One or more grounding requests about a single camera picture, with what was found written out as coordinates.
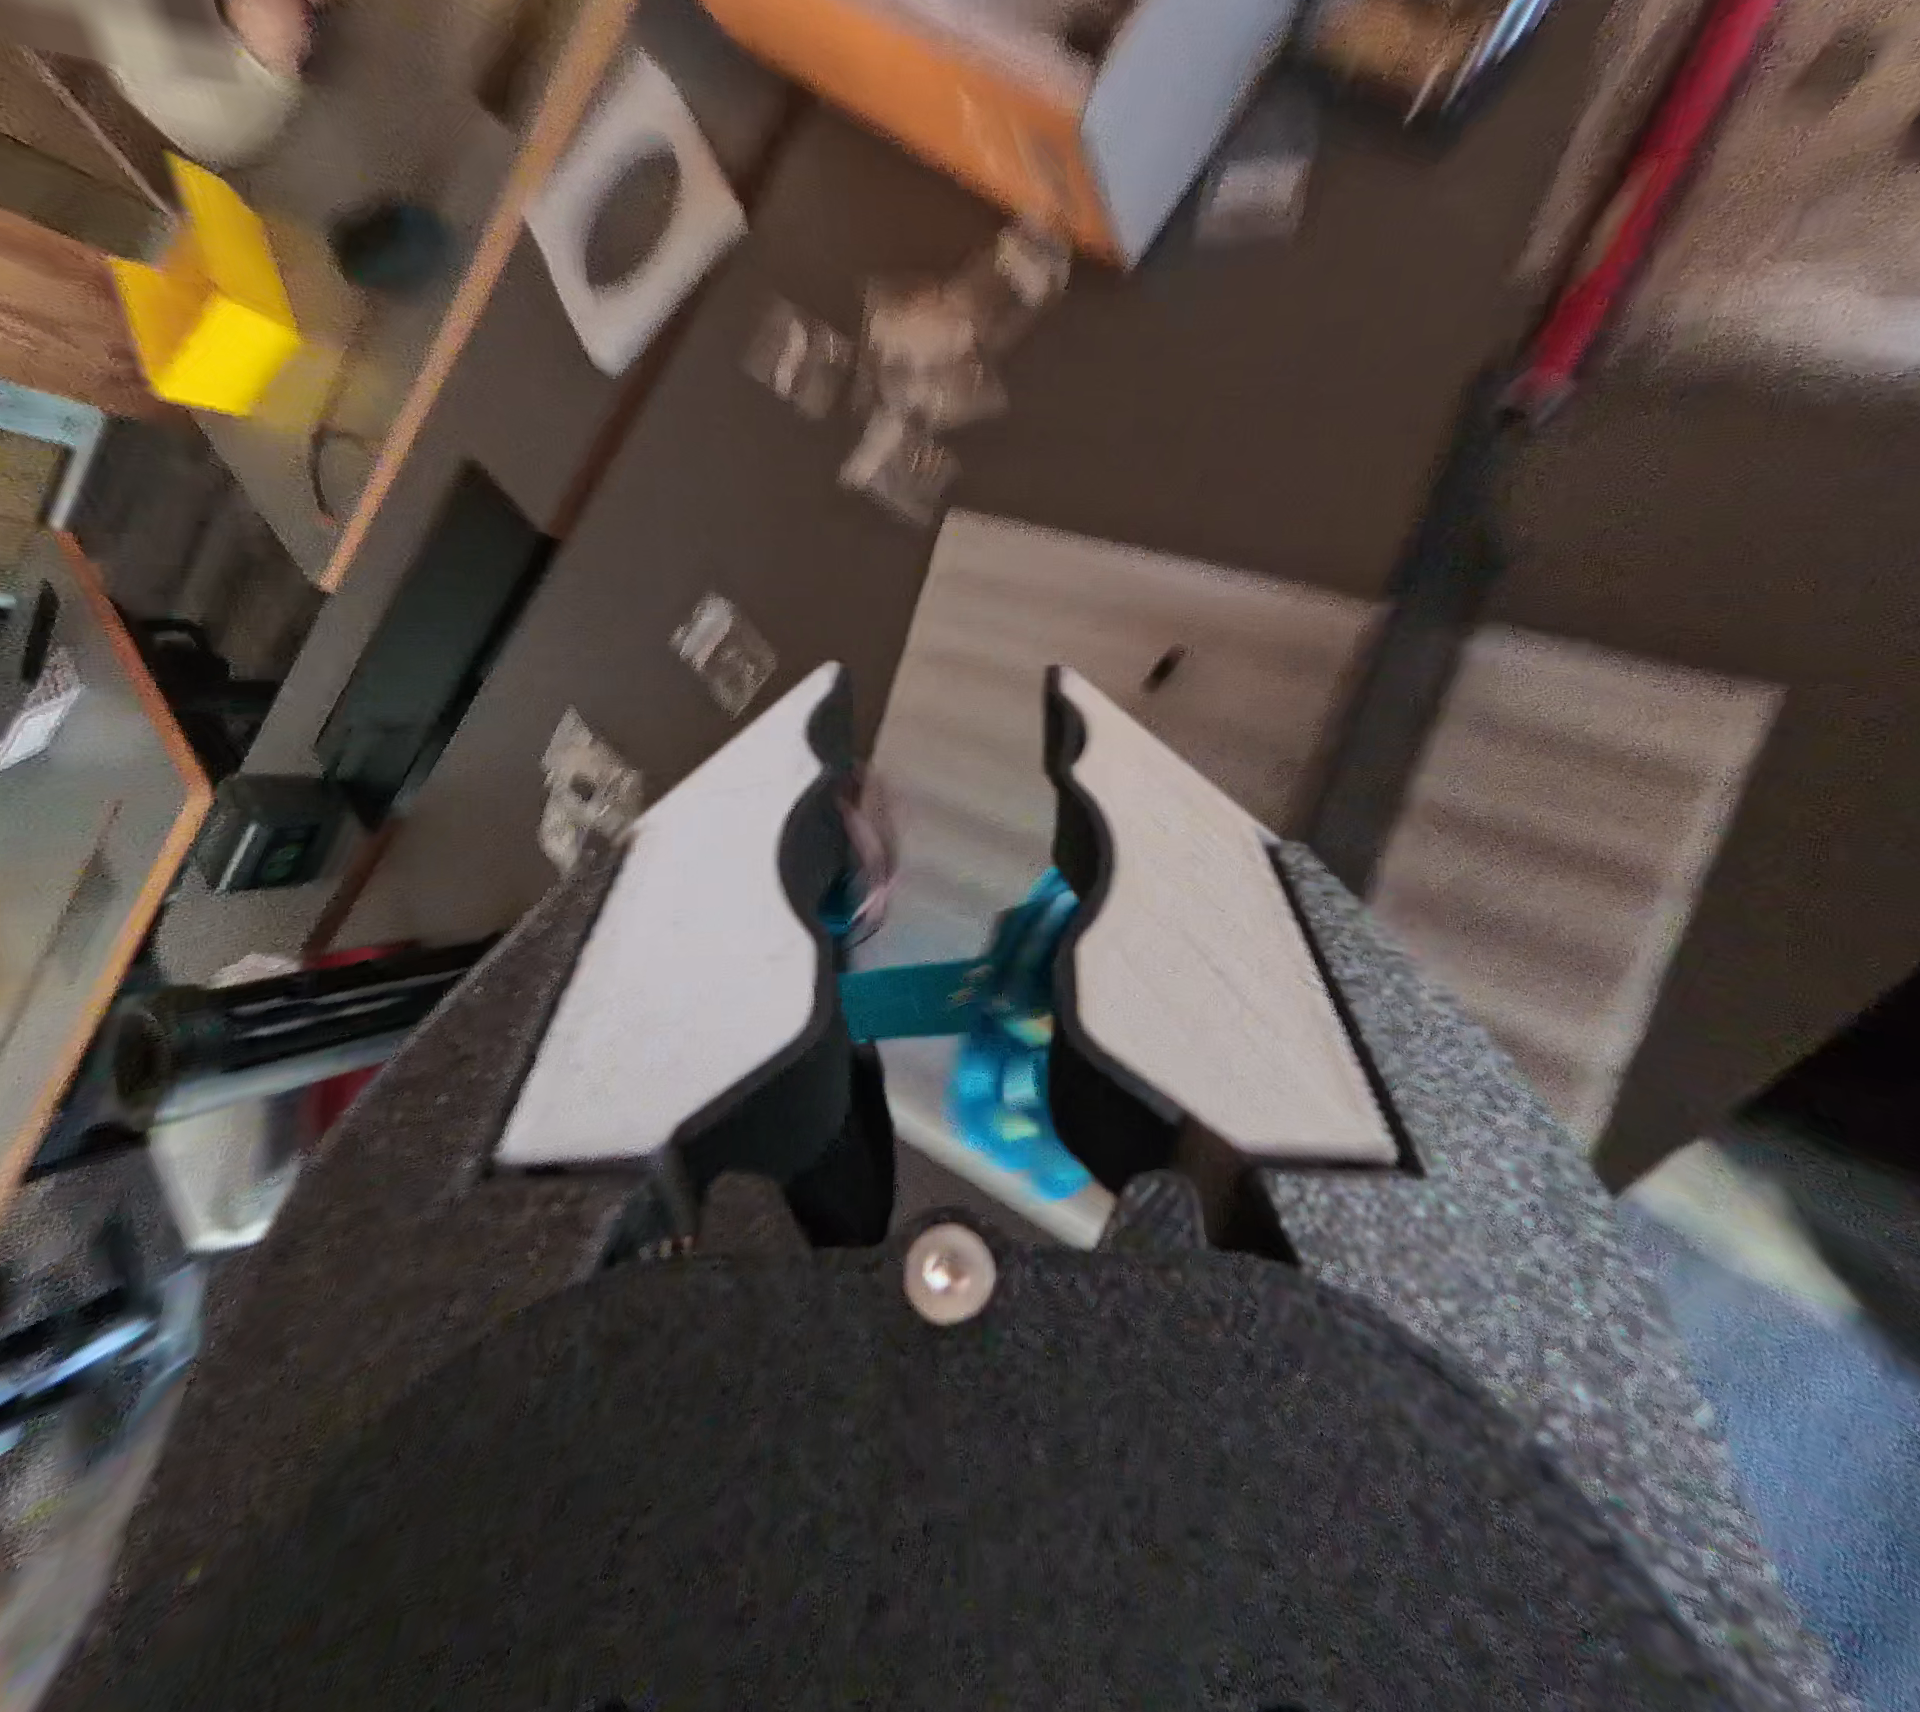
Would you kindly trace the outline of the black flat tray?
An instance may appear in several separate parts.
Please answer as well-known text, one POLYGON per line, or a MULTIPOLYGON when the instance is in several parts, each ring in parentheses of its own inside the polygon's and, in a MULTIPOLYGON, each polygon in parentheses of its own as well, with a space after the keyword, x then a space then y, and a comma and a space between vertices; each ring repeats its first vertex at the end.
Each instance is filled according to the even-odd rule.
POLYGON ((553 552, 494 474, 457 473, 315 741, 322 782, 364 832, 428 782, 553 552))

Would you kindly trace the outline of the white foam insert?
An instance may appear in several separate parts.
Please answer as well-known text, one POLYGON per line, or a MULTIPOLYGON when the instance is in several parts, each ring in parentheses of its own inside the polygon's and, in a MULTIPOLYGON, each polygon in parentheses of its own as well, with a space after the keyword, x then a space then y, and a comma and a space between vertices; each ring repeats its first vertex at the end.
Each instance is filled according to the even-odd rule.
POLYGON ((610 377, 747 234, 701 123, 646 51, 631 53, 525 222, 585 352, 610 377))

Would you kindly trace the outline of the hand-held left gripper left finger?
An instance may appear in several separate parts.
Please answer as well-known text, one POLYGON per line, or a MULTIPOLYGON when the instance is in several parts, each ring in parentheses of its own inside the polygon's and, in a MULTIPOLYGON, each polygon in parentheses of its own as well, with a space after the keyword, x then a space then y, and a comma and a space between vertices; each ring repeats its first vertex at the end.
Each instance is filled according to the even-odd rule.
POLYGON ((649 807, 492 1158, 619 1164, 844 1048, 826 902, 849 871, 850 672, 826 661, 649 807))

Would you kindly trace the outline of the black cylindrical tube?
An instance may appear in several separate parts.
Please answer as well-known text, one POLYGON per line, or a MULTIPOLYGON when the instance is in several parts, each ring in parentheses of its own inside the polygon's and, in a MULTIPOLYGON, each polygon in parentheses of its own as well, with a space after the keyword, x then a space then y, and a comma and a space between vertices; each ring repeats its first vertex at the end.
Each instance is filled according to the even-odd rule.
POLYGON ((378 1064, 499 941, 492 934, 230 987, 147 993, 104 1033, 114 1105, 126 1122, 175 1122, 378 1064))

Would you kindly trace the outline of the maroon cylindrical container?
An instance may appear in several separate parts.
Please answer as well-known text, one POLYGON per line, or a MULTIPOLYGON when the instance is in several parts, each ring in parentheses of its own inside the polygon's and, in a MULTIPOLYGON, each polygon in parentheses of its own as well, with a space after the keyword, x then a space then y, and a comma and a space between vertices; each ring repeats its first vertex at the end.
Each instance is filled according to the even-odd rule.
MULTIPOLYGON (((369 964, 369 962, 383 962, 392 957, 401 957, 405 947, 403 941, 383 941, 383 946, 358 946, 358 947, 344 947, 336 954, 315 954, 307 959, 307 964, 318 969, 336 969, 348 964, 369 964)), ((378 1069, 386 1064, 392 1055, 392 1048, 380 1050, 373 1060, 364 1060, 362 1064, 343 1069, 336 1076, 329 1076, 311 1086, 304 1086, 298 1093, 298 1150, 300 1153, 315 1153, 330 1135, 330 1129, 340 1122, 340 1118, 354 1105, 354 1101, 373 1083, 378 1069)))

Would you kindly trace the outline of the white foam sheet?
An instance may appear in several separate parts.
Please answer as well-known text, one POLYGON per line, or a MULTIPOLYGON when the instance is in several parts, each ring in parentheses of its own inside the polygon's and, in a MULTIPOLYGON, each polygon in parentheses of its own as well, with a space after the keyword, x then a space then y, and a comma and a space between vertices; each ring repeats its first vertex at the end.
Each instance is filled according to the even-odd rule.
MULTIPOLYGON (((953 512, 876 776, 901 876, 860 962, 978 951, 1043 873, 1047 666, 1083 672, 1272 833, 1293 833, 1368 600, 953 512), (1167 645, 1190 655, 1139 694, 1167 645)), ((1368 902, 1599 1150, 1782 693, 1488 625, 1368 902)))

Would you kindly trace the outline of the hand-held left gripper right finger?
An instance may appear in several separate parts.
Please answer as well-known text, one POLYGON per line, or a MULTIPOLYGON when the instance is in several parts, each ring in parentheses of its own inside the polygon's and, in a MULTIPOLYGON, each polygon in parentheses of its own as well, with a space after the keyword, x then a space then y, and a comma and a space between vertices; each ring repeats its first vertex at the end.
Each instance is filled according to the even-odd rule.
POLYGON ((1278 839, 1083 672, 1046 672, 1054 866, 1047 1103, 1081 1164, 1404 1164, 1378 1066, 1278 839))

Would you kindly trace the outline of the red screwdriver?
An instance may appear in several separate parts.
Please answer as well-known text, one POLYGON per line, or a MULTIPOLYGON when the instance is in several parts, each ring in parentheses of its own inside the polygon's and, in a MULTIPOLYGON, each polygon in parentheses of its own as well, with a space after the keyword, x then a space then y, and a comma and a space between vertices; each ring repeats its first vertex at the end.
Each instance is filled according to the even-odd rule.
POLYGON ((1691 176, 1753 70, 1788 0, 1707 0, 1668 70, 1579 259, 1550 294, 1500 393, 1506 423, 1535 426, 1571 398, 1582 369, 1638 291, 1691 176))

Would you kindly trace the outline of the blue hobby robot arm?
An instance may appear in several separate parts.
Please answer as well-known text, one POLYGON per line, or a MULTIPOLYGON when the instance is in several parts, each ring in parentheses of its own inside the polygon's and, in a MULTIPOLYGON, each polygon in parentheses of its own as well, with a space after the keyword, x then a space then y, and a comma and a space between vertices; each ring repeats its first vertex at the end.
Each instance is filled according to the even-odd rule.
POLYGON ((1464 1192, 1490 1185, 1485 1171, 1499 1186, 1510 1185, 1518 1148, 1543 1130, 1540 1103, 1515 1060, 1364 911, 1329 846, 1293 833, 1272 837, 1378 1066, 1404 1135, 1404 1164, 1245 1164, 1197 1135, 1181 1140, 1171 1164, 1081 1164, 1054 1122, 1046 1086, 1050 966, 1072 909, 1054 841, 1036 880, 997 911, 978 951, 876 966, 856 962, 854 1026, 878 1039, 897 1097, 925 1076, 928 1122, 942 1148, 996 1171, 1024 1200, 1121 1194, 1174 1172, 1197 1194, 1217 1246, 1275 1247, 1285 1239, 1272 1190, 1290 1205, 1327 1186, 1397 1194, 1438 1182, 1446 1192, 1464 1192))

